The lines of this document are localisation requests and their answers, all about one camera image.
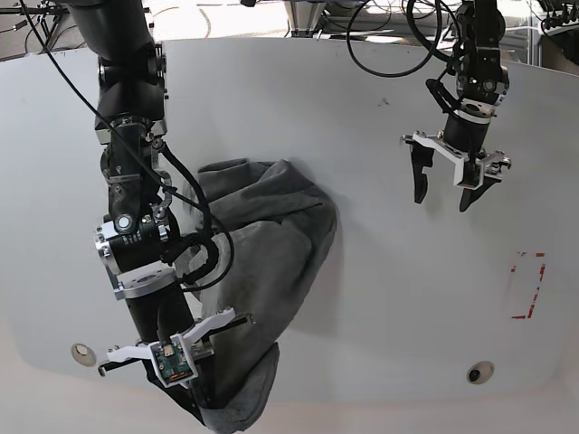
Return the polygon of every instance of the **circuit board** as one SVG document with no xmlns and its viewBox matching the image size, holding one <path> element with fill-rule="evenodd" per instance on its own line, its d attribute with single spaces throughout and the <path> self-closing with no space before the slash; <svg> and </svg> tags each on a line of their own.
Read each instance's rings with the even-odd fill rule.
<svg viewBox="0 0 579 434">
<path fill-rule="evenodd" d="M 173 350 L 172 354 L 167 355 L 161 346 L 153 349 L 159 372 L 167 384 L 179 382 L 184 378 L 193 376 L 182 346 L 174 344 Z"/>
</svg>

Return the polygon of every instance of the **white tabletop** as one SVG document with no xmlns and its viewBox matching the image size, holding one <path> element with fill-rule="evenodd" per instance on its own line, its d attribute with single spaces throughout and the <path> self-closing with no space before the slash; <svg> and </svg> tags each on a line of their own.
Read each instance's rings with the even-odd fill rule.
<svg viewBox="0 0 579 434">
<path fill-rule="evenodd" d="M 381 71 L 423 56 L 386 44 L 356 49 Z M 166 50 L 167 141 L 182 161 L 195 169 L 235 157 L 286 158 L 339 209 L 335 245 L 280 340 L 273 400 L 462 398 L 552 377 L 577 309 L 576 77 L 508 65 L 511 90 L 485 145 L 507 151 L 513 168 L 461 214 L 460 190 L 441 158 L 424 204 L 413 203 L 409 151 L 398 145 L 402 134 L 443 128 L 424 86 L 441 63 L 384 80 L 359 70 L 342 42 L 182 41 Z M 96 101 L 95 57 L 57 59 Z M 136 332 L 92 242 L 107 210 L 93 118 L 43 56 L 0 65 L 0 92 L 8 162 L 0 276 L 9 324 L 26 362 L 95 378 L 71 359 L 70 345 L 105 351 L 132 344 Z M 533 316 L 512 319 L 527 313 L 543 262 Z M 514 265 L 522 274 L 509 284 Z M 467 371 L 483 360 L 495 375 L 468 384 Z M 138 368 L 108 381 L 144 383 Z"/>
</svg>

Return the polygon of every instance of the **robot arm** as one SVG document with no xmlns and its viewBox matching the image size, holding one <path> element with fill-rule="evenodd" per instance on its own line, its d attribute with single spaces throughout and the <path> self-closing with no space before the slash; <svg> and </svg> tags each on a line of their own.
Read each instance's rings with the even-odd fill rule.
<svg viewBox="0 0 579 434">
<path fill-rule="evenodd" d="M 454 98 L 439 79 L 426 85 L 442 111 L 448 115 L 443 131 L 434 136 L 414 133 L 403 140 L 411 146 L 414 201 L 421 203 L 428 191 L 422 172 L 432 167 L 434 152 L 454 163 L 454 184 L 463 188 L 460 211 L 465 212 L 492 185 L 502 180 L 502 167 L 510 160 L 502 151 L 488 154 L 483 145 L 490 121 L 507 95 L 507 68 L 500 65 L 498 42 L 505 33 L 505 20 L 496 0 L 467 0 L 456 13 L 459 41 L 455 44 L 448 72 L 456 75 Z"/>
<path fill-rule="evenodd" d="M 155 44 L 149 33 L 141 0 L 57 3 L 68 7 L 86 43 L 99 55 L 95 129 L 104 146 L 100 168 L 109 187 L 109 212 L 96 231 L 95 245 L 117 300 L 127 303 L 141 342 L 111 350 L 109 362 L 99 371 L 104 375 L 145 360 L 150 363 L 146 363 L 147 372 L 154 370 L 158 378 L 156 383 L 183 405 L 186 398 L 174 386 L 212 380 L 199 379 L 195 368 L 214 355 L 209 335 L 248 319 L 235 318 L 229 309 L 196 324 L 181 288 L 182 283 L 194 284 L 208 275 L 218 264 L 212 220 L 221 224 L 211 215 L 199 184 L 163 140 L 166 59 L 162 45 Z M 204 216 L 199 232 L 181 236 L 170 210 L 176 189 L 169 174 L 158 167 L 159 154 L 193 186 Z M 194 246 L 204 247 L 208 260 L 179 278 L 173 262 Z"/>
</svg>

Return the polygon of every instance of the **fabric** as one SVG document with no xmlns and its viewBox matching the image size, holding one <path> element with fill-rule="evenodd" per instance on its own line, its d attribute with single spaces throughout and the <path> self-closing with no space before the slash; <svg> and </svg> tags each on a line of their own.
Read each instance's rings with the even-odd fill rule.
<svg viewBox="0 0 579 434">
<path fill-rule="evenodd" d="M 337 215 L 331 200 L 284 160 L 209 165 L 197 179 L 235 246 L 227 277 L 198 294 L 203 316 L 233 307 L 238 314 L 251 314 L 254 322 L 212 337 L 214 396 L 211 405 L 198 404 L 208 428 L 229 434 L 249 428 L 263 412 L 279 358 L 275 342 L 298 313 L 327 256 Z M 194 197 L 190 187 L 185 190 Z M 200 222 L 197 210 L 185 209 Z M 214 241 L 220 263 L 200 285 L 219 276 L 229 259 L 224 235 Z M 177 260 L 177 273 L 190 272 L 205 259 L 204 250 L 189 250 Z"/>
</svg>

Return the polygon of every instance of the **round hole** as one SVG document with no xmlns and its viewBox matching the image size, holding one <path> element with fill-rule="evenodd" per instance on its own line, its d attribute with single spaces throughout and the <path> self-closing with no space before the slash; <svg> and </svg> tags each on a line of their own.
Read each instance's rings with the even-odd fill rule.
<svg viewBox="0 0 579 434">
<path fill-rule="evenodd" d="M 76 344 L 74 346 L 74 349 L 76 350 L 76 352 L 80 355 L 87 355 L 89 353 L 89 349 L 82 345 L 82 344 Z"/>
<path fill-rule="evenodd" d="M 480 378 L 480 371 L 478 369 L 473 369 L 469 372 L 469 381 L 475 382 Z"/>
<path fill-rule="evenodd" d="M 467 380 L 470 384 L 484 384 L 495 373 L 495 365 L 491 362 L 479 362 L 467 372 Z"/>
<path fill-rule="evenodd" d="M 71 347 L 71 355 L 77 363 L 87 368 L 92 368 L 97 364 L 97 356 L 85 344 L 74 344 Z"/>
</svg>

